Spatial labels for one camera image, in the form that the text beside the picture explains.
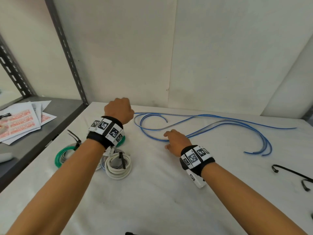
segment person's right arm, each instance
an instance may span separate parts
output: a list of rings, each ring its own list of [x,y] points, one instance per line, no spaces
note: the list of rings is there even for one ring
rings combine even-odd
[[[164,136],[170,141],[165,148],[177,157],[192,145],[176,130],[167,131]],[[306,234],[283,212],[217,163],[207,164],[201,176],[248,234]]]

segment white tablecloth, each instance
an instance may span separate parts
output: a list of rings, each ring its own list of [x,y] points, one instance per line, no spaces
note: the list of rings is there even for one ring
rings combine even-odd
[[[82,140],[88,126],[103,115],[105,103],[93,102],[69,126]],[[154,111],[200,114],[203,111],[133,106],[135,112]],[[224,125],[192,138],[205,146],[216,161],[263,195],[307,233],[313,234],[313,194],[301,186],[301,178],[272,164],[280,164],[313,177],[313,127],[303,120],[252,115],[215,113],[296,130],[275,130],[256,126],[272,143],[267,157],[247,155],[257,151],[262,141],[254,132]],[[181,117],[168,116],[169,123]],[[178,125],[182,133],[193,132],[215,122],[214,118],[196,118]],[[166,125],[151,117],[147,127]],[[133,169],[121,180],[110,179],[103,170],[92,181],[63,234],[244,234],[245,232],[218,200],[209,186],[198,189],[182,170],[179,160],[164,149],[165,143],[147,138],[134,122],[124,126],[126,142],[121,147],[130,154]],[[162,137],[163,132],[154,132]],[[0,193],[0,234],[5,233],[36,192],[57,170],[55,155],[73,138],[63,131],[2,193]]]

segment wristband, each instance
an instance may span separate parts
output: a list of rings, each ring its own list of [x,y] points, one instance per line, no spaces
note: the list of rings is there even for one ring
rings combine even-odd
[[[95,120],[88,129],[87,138],[101,143],[105,149],[116,146],[123,138],[123,124],[116,118],[102,116]]]
[[[184,170],[190,169],[194,174],[201,176],[202,169],[209,163],[215,162],[210,153],[198,145],[185,147],[179,159]]]

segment blue wire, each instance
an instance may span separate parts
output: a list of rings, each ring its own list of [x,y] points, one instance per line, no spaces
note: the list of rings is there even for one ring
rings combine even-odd
[[[255,123],[255,122],[251,122],[251,121],[246,121],[246,120],[241,120],[241,119],[235,119],[235,118],[228,118],[228,117],[222,117],[222,116],[218,116],[218,115],[211,115],[211,114],[200,114],[200,115],[179,115],[179,114],[168,114],[168,113],[157,113],[157,112],[136,112],[135,114],[137,114],[134,118],[134,123],[135,125],[137,125],[141,131],[149,138],[153,139],[153,140],[157,140],[157,141],[161,141],[161,142],[168,142],[169,140],[167,139],[161,139],[161,138],[156,138],[150,134],[148,134],[145,130],[149,130],[149,131],[159,131],[159,130],[164,130],[164,129],[167,129],[167,128],[170,128],[172,126],[175,126],[175,125],[178,125],[178,124],[181,124],[183,122],[186,122],[192,118],[196,118],[196,117],[208,117],[208,118],[220,118],[220,119],[223,119],[221,121],[217,121],[215,123],[220,123],[218,125],[215,125],[209,129],[207,129],[209,126],[212,126],[213,124],[215,123],[212,123],[210,125],[207,125],[193,133],[190,133],[188,135],[186,135],[187,138],[192,138],[194,136],[197,136],[197,135],[200,135],[200,134],[203,134],[205,132],[208,132],[218,126],[221,126],[221,125],[224,125],[224,124],[229,124],[229,125],[237,125],[237,126],[241,126],[241,127],[244,127],[244,128],[247,128],[247,129],[250,129],[252,131],[254,131],[255,133],[257,133],[260,138],[262,139],[262,142],[263,142],[263,147],[261,148],[261,150],[257,151],[257,152],[244,152],[246,154],[252,154],[252,155],[256,155],[256,154],[261,154],[263,153],[267,147],[269,147],[269,152],[266,153],[266,154],[262,154],[262,156],[268,156],[272,153],[273,151],[273,147],[272,147],[272,144],[269,142],[269,140],[260,132],[258,131],[257,129],[253,128],[252,126],[246,124],[246,123],[250,123],[250,124],[254,124],[254,125],[259,125],[259,126],[263,126],[263,127],[268,127],[268,128],[273,128],[273,129],[283,129],[283,130],[286,130],[286,129],[296,129],[296,127],[294,128],[279,128],[279,127],[273,127],[273,126],[269,126],[269,125],[264,125],[264,124],[258,124],[258,123]],[[182,120],[182,121],[179,121],[175,124],[172,124],[172,125],[169,125],[169,126],[166,126],[164,128],[159,128],[159,129],[151,129],[151,128],[145,128],[142,126],[143,124],[143,121],[148,118],[148,117],[151,117],[151,116],[158,116],[158,117],[161,117],[163,118],[167,123],[167,119],[163,116],[163,115],[173,115],[173,116],[184,116],[184,117],[189,117],[185,120]],[[136,122],[136,118],[139,117],[139,116],[143,116],[140,120],[140,123],[137,124]]]

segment green wire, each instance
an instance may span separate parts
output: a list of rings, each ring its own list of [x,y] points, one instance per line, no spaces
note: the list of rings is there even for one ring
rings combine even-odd
[[[57,166],[57,168],[60,168],[62,166],[62,163],[60,162],[60,158],[61,158],[62,154],[64,154],[68,150],[74,150],[74,148],[75,148],[75,146],[68,146],[68,147],[66,147],[66,148],[64,148],[58,152],[58,154],[56,155],[56,157],[54,159],[54,164]]]
[[[123,145],[123,143],[125,142],[125,136],[123,136],[123,138],[121,139],[121,141],[116,145],[116,147],[120,147]]]

